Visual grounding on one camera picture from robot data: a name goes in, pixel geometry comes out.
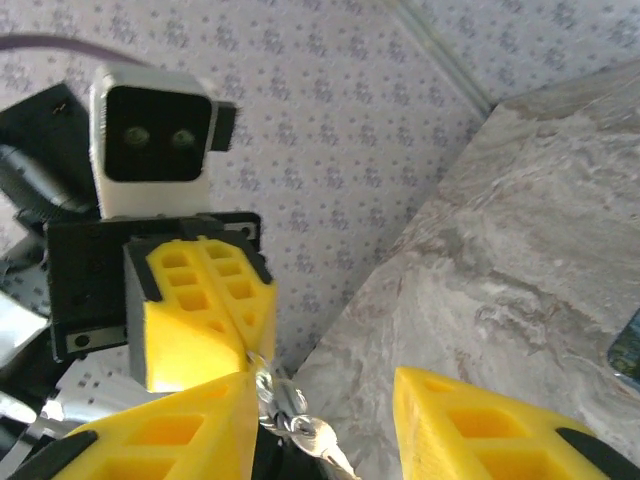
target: camera lens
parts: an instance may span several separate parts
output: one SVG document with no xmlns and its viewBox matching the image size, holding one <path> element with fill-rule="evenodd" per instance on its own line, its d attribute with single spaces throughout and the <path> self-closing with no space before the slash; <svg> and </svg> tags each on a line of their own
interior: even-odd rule
<svg viewBox="0 0 640 480">
<path fill-rule="evenodd" d="M 142 148 L 149 143 L 149 132 L 142 127 L 127 128 L 124 132 L 124 143 L 133 148 Z"/>
<path fill-rule="evenodd" d="M 185 148 L 191 148 L 196 143 L 196 137 L 194 137 L 193 133 L 191 133 L 189 130 L 182 129 L 173 134 L 171 143 L 175 148 L 181 150 Z"/>
</svg>

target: key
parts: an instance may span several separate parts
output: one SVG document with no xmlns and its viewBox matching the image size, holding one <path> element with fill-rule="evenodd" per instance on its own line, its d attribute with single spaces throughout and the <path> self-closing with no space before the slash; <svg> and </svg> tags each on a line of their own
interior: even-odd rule
<svg viewBox="0 0 640 480">
<path fill-rule="evenodd" d="M 291 419 L 290 429 L 291 439 L 304 453 L 324 459 L 335 469 L 347 475 L 346 479 L 361 480 L 356 476 L 347 456 L 338 446 L 336 432 L 327 422 L 310 415 L 296 415 Z"/>
</svg>

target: gray marble countertop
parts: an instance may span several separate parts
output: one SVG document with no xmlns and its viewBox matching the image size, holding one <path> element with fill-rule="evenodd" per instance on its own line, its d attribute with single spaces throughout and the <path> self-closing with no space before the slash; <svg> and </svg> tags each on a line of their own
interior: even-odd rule
<svg viewBox="0 0 640 480">
<path fill-rule="evenodd" d="M 304 363 L 364 480 L 402 478 L 394 370 L 574 417 L 640 463 L 606 351 L 640 306 L 640 63 L 501 104 Z"/>
</svg>

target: patterned wallpaper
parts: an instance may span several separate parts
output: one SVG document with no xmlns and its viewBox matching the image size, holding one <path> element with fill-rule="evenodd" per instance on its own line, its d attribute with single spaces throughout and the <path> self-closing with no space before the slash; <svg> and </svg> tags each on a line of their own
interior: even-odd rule
<svg viewBox="0 0 640 480">
<path fill-rule="evenodd" d="M 2 0 L 0 29 L 90 40 L 211 79 L 243 107 L 211 155 L 212 208 L 263 215 L 280 283 L 278 352 L 297 367 L 482 119 L 371 0 Z M 0 105 L 97 63 L 0 54 Z M 19 237 L 0 209 L 6 248 Z"/>
<path fill-rule="evenodd" d="M 494 99 L 640 56 L 634 0 L 399 0 L 424 19 Z"/>
</svg>

